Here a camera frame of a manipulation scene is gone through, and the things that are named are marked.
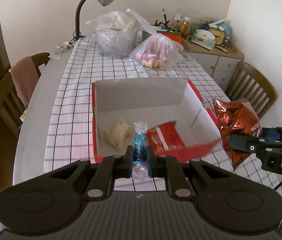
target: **chair backrest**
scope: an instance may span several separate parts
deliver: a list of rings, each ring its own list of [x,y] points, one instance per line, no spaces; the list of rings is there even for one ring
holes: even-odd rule
[[[49,55],[44,52],[31,56],[39,76],[41,73],[38,67],[48,64]],[[11,73],[8,72],[0,81],[0,116],[16,136],[19,136],[20,133],[19,126],[22,123],[20,116],[24,111],[25,107],[17,96]]]
[[[275,89],[260,71],[240,62],[225,94],[233,101],[246,98],[261,118],[276,100]]]

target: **bottle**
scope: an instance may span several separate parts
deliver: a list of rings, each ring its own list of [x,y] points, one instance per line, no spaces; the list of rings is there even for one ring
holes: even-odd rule
[[[182,23],[180,33],[183,39],[188,40],[189,34],[191,30],[191,21],[189,17],[184,17],[184,21]]]

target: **white cabinet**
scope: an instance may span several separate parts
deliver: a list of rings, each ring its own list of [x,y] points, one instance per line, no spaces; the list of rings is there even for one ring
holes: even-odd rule
[[[204,53],[189,52],[189,54],[202,66],[223,91],[226,90],[237,64],[241,61],[236,58]]]
[[[202,66],[205,72],[207,72],[210,76],[212,75],[219,58],[218,56],[194,52],[189,52],[189,54]]]

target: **white tablecloth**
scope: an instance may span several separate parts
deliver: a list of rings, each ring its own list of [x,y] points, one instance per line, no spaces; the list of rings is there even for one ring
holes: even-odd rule
[[[136,46],[141,42],[138,36]],[[212,108],[212,98],[229,101],[228,97],[195,59],[186,52],[184,60],[170,69],[156,71],[144,68],[132,58],[112,59],[102,57],[96,48],[94,34],[77,41],[55,99],[46,144],[44,173],[77,160],[94,163],[92,147],[91,83],[102,79],[147,78],[153,76],[181,77],[192,81],[204,98],[204,106]],[[209,155],[202,158],[213,165],[233,171],[230,159],[219,143]],[[251,155],[236,174],[268,187],[278,184],[276,175],[261,169],[261,162]],[[163,179],[119,179],[117,190],[164,190]]]

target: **red foil packet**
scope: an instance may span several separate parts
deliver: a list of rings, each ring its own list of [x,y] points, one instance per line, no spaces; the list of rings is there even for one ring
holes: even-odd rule
[[[185,147],[176,131],[176,121],[167,122],[148,130],[146,137],[154,151],[169,151]]]
[[[228,140],[233,134],[259,137],[262,133],[259,118],[245,98],[229,103],[214,98],[212,102],[218,119],[223,148],[235,170],[251,153],[232,149]]]

